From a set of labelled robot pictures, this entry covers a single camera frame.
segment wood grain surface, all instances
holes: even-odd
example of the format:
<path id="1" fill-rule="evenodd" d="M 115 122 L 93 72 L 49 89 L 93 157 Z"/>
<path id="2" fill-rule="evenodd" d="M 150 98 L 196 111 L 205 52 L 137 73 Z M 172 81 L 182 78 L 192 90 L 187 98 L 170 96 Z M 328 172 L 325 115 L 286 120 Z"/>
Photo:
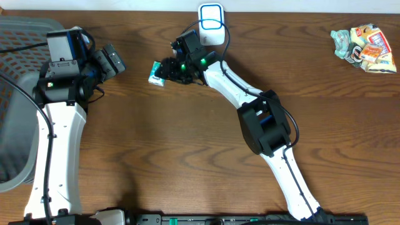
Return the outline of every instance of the wood grain surface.
<path id="1" fill-rule="evenodd" d="M 164 214 L 287 211 L 226 99 L 209 87 L 148 83 L 153 62 L 172 56 L 169 43 L 196 13 L 4 14 L 81 26 L 125 60 L 127 71 L 102 85 L 106 96 L 87 115 L 79 163 L 85 213 L 110 206 Z M 400 15 L 227 12 L 226 21 L 227 63 L 253 86 L 275 90 L 296 118 L 295 158 L 321 206 L 365 213 L 370 224 L 399 224 L 400 75 L 366 73 L 340 60 L 330 32 L 377 24 L 400 62 Z M 23 218 L 30 191 L 23 185 L 0 194 L 1 224 Z"/>

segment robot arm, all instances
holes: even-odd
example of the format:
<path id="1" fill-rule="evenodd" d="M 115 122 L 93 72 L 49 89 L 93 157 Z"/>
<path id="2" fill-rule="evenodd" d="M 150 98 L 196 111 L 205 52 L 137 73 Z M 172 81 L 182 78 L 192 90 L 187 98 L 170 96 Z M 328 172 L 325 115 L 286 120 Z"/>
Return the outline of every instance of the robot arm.
<path id="1" fill-rule="evenodd" d="M 310 193 L 300 173 L 293 150 L 286 149 L 290 144 L 290 127 L 284 112 L 274 104 L 246 94 L 228 79 L 221 69 L 219 56 L 215 52 L 205 51 L 195 31 L 180 35 L 177 41 L 172 43 L 172 48 L 176 58 L 163 60 L 155 75 L 182 84 L 190 84 L 195 79 L 200 79 L 228 99 L 237 109 L 247 145 L 255 154 L 261 155 L 272 169 L 291 215 L 297 220 L 307 220 L 315 216 L 320 209 L 319 203 Z M 243 81 L 225 61 L 222 62 L 222 66 L 229 77 L 244 89 L 280 104 L 275 92 L 270 90 L 263 93 Z"/>
<path id="2" fill-rule="evenodd" d="M 49 209 L 52 216 L 81 214 L 78 167 L 79 146 L 86 123 L 88 100 L 94 88 L 125 70 L 125 65 L 110 44 L 95 51 L 90 34 L 79 27 L 47 34 L 51 62 L 39 75 L 35 101 L 43 108 L 54 131 L 49 172 Z M 25 208 L 25 218 L 45 217 L 43 184 L 48 152 L 48 127 L 37 113 L 39 147 L 35 180 Z"/>

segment colorful plastic wrapper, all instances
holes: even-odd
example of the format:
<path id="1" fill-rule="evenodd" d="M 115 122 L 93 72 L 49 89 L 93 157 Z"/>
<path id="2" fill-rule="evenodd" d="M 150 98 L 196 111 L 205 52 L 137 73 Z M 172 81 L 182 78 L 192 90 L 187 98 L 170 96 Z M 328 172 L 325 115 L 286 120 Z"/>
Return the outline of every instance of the colorful plastic wrapper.
<path id="1" fill-rule="evenodd" d="M 355 67 L 361 67 L 369 73 L 396 73 L 392 49 L 383 32 L 374 24 L 364 24 L 350 29 L 350 44 L 343 57 L 342 41 L 341 48 L 338 50 L 338 39 L 334 37 L 335 31 L 331 32 L 335 40 L 335 55 L 344 58 Z"/>
<path id="2" fill-rule="evenodd" d="M 350 33 L 349 31 L 331 31 L 331 37 L 335 42 L 335 55 L 341 59 L 344 59 L 349 45 L 350 45 Z"/>
<path id="3" fill-rule="evenodd" d="M 383 47 L 367 44 L 361 51 L 360 58 L 370 63 L 375 63 L 382 51 Z"/>
<path id="4" fill-rule="evenodd" d="M 161 79 L 160 77 L 156 77 L 154 75 L 154 73 L 156 72 L 158 67 L 160 67 L 160 65 L 161 65 L 160 62 L 154 62 L 153 63 L 152 69 L 151 69 L 151 72 L 150 72 L 150 76 L 149 76 L 149 83 L 164 87 L 165 80 Z"/>

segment wire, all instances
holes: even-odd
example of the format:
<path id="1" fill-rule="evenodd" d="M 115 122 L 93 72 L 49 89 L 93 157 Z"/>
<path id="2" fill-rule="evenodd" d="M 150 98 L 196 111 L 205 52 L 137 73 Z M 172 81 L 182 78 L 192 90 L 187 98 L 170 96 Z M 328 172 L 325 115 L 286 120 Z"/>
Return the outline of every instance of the wire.
<path id="1" fill-rule="evenodd" d="M 203 21 L 216 21 L 216 22 L 219 22 L 222 26 L 224 26 L 224 28 L 225 28 L 225 30 L 226 30 L 226 32 L 227 32 L 227 42 L 226 42 L 224 51 L 222 52 L 222 56 L 221 56 L 221 60 L 220 60 L 220 67 L 221 67 L 222 73 L 223 73 L 233 84 L 235 84 L 240 90 L 244 91 L 246 94 L 251 95 L 251 96 L 254 96 L 254 97 L 259 98 L 259 99 L 262 99 L 262 100 L 264 100 L 264 101 L 266 101 L 266 102 L 268 102 L 268 103 L 273 103 L 275 106 L 277 106 L 279 109 L 281 109 L 281 110 L 288 116 L 288 118 L 291 120 L 291 122 L 293 123 L 293 127 L 294 127 L 294 130 L 295 130 L 295 133 L 296 133 L 296 138 L 294 139 L 294 141 L 293 141 L 291 144 L 287 145 L 286 148 L 283 150 L 282 158 L 285 160 L 285 163 L 287 164 L 287 167 L 289 168 L 289 171 L 290 171 L 290 173 L 291 173 L 291 175 L 292 175 L 292 177 L 293 177 L 293 179 L 294 179 L 294 182 L 296 183 L 296 186 L 297 186 L 297 188 L 299 189 L 300 195 L 301 195 L 302 198 L 304 199 L 304 202 L 306 203 L 308 209 L 309 209 L 310 212 L 311 212 L 312 219 L 313 219 L 314 221 L 316 221 L 316 218 L 315 218 L 313 209 L 311 208 L 311 206 L 310 206 L 310 204 L 309 204 L 307 198 L 304 196 L 304 193 L 303 193 L 303 191 L 301 190 L 301 187 L 300 187 L 300 185 L 299 185 L 299 183 L 298 183 L 298 180 L 297 180 L 297 178 L 295 177 L 295 175 L 294 175 L 294 173 L 293 173 L 292 167 L 291 167 L 290 164 L 289 164 L 288 157 L 286 157 L 286 151 L 287 151 L 288 149 L 293 148 L 293 147 L 299 142 L 300 132 L 299 132 L 299 126 L 298 126 L 296 120 L 294 119 L 294 117 L 292 116 L 292 114 L 290 114 L 290 112 L 289 112 L 287 109 L 285 109 L 285 107 L 283 107 L 281 104 L 279 104 L 278 102 L 276 102 L 275 100 L 273 100 L 273 99 L 271 99 L 271 98 L 268 98 L 268 97 L 265 97 L 265 96 L 261 96 L 260 94 L 256 94 L 256 93 L 250 92 L 249 89 L 247 89 L 247 88 L 245 88 L 245 87 L 242 87 L 236 80 L 234 80 L 234 79 L 226 72 L 226 69 L 224 69 L 224 66 L 223 66 L 223 61 L 224 61 L 224 59 L 225 59 L 225 55 L 226 55 L 226 52 L 227 52 L 227 50 L 228 50 L 229 44 L 231 43 L 231 33 L 229 32 L 229 28 L 228 28 L 223 22 L 221 22 L 221 21 L 219 21 L 219 20 L 216 20 L 216 19 L 200 19 L 200 20 L 198 20 L 198 21 L 192 22 L 192 23 L 182 32 L 182 34 L 185 33 L 189 28 L 191 28 L 191 27 L 194 26 L 195 24 L 201 23 L 201 22 L 203 22 Z"/>
<path id="2" fill-rule="evenodd" d="M 47 156 L 46 156 L 46 166 L 44 169 L 44 183 L 43 183 L 43 201 L 44 201 L 44 213 L 46 215 L 46 222 L 47 225 L 51 225 L 51 218 L 50 218 L 50 210 L 49 210 L 49 171 L 50 171 L 50 160 L 51 160 L 51 151 L 53 148 L 53 127 L 51 126 L 49 118 L 46 116 L 44 111 L 41 109 L 41 107 L 36 103 L 36 101 L 22 88 L 20 88 L 17 84 L 13 83 L 10 81 L 6 76 L 3 76 L 0 74 L 0 78 L 3 79 L 6 83 L 8 83 L 10 86 L 15 88 L 17 91 L 19 91 L 25 98 L 27 98 L 34 106 L 35 108 L 39 111 L 39 113 L 42 115 L 44 121 L 47 124 L 47 128 L 49 129 L 49 135 L 47 138 L 49 139 L 49 144 L 47 146 Z"/>
<path id="3" fill-rule="evenodd" d="M 311 221 L 290 221 L 290 220 L 267 220 L 267 221 L 253 221 L 245 222 L 241 225 L 332 225 L 324 222 L 311 222 Z"/>
<path id="4" fill-rule="evenodd" d="M 43 43 L 33 44 L 33 45 L 30 45 L 30 46 L 17 47 L 17 48 L 14 48 L 14 49 L 0 50 L 0 53 L 12 53 L 14 51 L 22 51 L 22 50 L 27 50 L 27 49 L 31 49 L 31 48 L 40 47 L 40 46 L 46 46 L 46 45 L 48 45 L 48 43 L 47 42 L 43 42 Z"/>
<path id="5" fill-rule="evenodd" d="M 88 102 L 87 102 L 88 104 L 94 103 L 95 101 L 97 101 L 97 100 L 103 98 L 104 95 L 106 94 L 106 92 L 105 92 L 103 89 L 101 89 L 101 87 L 99 87 L 99 86 L 96 86 L 95 89 L 98 90 L 98 91 L 100 91 L 100 92 L 102 93 L 102 95 L 101 95 L 100 97 L 96 98 L 95 100 L 88 101 Z"/>

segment black joint housing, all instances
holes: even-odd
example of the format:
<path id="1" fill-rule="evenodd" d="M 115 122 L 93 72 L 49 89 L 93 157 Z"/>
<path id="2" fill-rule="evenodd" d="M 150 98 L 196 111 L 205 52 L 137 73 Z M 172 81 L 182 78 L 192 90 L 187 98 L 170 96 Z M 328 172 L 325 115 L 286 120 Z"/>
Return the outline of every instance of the black joint housing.
<path id="1" fill-rule="evenodd" d="M 103 83 L 115 75 L 125 71 L 126 66 L 122 57 L 119 56 L 112 44 L 107 44 L 101 50 L 94 53 L 94 59 L 101 66 L 102 76 L 100 82 Z"/>
<path id="2" fill-rule="evenodd" d="M 181 34 L 176 38 L 176 42 L 177 48 L 180 47 L 182 49 L 182 52 L 185 53 L 185 57 L 186 54 L 189 54 L 192 62 L 200 61 L 204 56 L 207 55 L 206 48 L 200 43 L 199 37 L 195 30 L 187 31 Z"/>
<path id="3" fill-rule="evenodd" d="M 278 95 L 272 90 L 262 96 L 279 105 Z M 255 154 L 274 156 L 274 151 L 290 143 L 291 133 L 284 111 L 276 104 L 257 98 L 237 109 L 243 138 Z"/>

